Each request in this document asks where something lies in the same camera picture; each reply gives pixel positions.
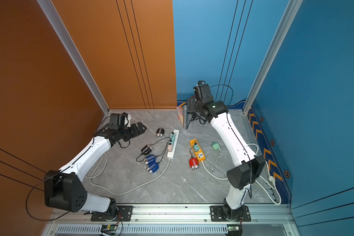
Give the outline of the green USB charger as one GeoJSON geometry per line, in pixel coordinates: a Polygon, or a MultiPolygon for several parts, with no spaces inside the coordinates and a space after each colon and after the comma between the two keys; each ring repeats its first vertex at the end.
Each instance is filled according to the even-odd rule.
{"type": "Polygon", "coordinates": [[[213,150],[220,150],[220,145],[217,142],[213,142],[211,144],[213,150]]]}

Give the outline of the teal USB charger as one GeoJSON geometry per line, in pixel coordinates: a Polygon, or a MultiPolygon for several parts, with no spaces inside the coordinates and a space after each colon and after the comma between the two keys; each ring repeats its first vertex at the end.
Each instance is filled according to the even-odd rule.
{"type": "Polygon", "coordinates": [[[194,148],[195,151],[197,151],[197,150],[200,149],[200,146],[198,145],[197,142],[195,142],[193,148],[194,148]]]}

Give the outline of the yellow power strip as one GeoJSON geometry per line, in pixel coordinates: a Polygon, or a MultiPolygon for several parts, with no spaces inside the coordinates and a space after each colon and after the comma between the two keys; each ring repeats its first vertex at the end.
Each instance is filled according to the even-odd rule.
{"type": "Polygon", "coordinates": [[[191,149],[194,152],[194,156],[198,159],[199,162],[205,161],[206,156],[204,155],[203,150],[202,150],[201,146],[199,145],[199,143],[198,143],[198,145],[200,146],[200,149],[197,151],[194,150],[193,146],[194,146],[195,142],[198,143],[197,139],[190,140],[190,145],[191,145],[191,149]]]}

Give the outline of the red electric shaver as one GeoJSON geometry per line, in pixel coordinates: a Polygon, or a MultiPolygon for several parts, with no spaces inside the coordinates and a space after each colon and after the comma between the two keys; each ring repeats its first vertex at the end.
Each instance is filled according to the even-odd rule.
{"type": "Polygon", "coordinates": [[[198,169],[198,168],[199,168],[199,161],[198,161],[198,159],[197,159],[197,158],[194,158],[194,157],[190,158],[190,160],[189,160],[189,165],[190,165],[190,168],[191,168],[192,170],[198,169]]]}

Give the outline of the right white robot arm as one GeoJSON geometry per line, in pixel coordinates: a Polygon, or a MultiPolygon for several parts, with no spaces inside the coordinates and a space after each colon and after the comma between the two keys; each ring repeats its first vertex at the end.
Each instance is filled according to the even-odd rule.
{"type": "Polygon", "coordinates": [[[222,219],[251,221],[249,209],[244,201],[246,195],[252,196],[252,185],[265,166],[263,156],[258,156],[243,139],[222,101],[213,102],[209,98],[197,101],[195,98],[189,98],[187,111],[199,114],[217,131],[235,166],[227,171],[225,178],[231,186],[223,202],[222,219]]]}

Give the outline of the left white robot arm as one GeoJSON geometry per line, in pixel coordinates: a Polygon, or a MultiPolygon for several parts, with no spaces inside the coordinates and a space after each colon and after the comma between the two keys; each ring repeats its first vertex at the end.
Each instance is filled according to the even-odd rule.
{"type": "Polygon", "coordinates": [[[123,125],[105,125],[92,141],[71,161],[44,177],[45,205],[69,212],[89,211],[93,215],[114,219],[118,215],[116,200],[90,194],[82,181],[96,161],[115,143],[142,135],[147,130],[141,122],[123,125]]]}

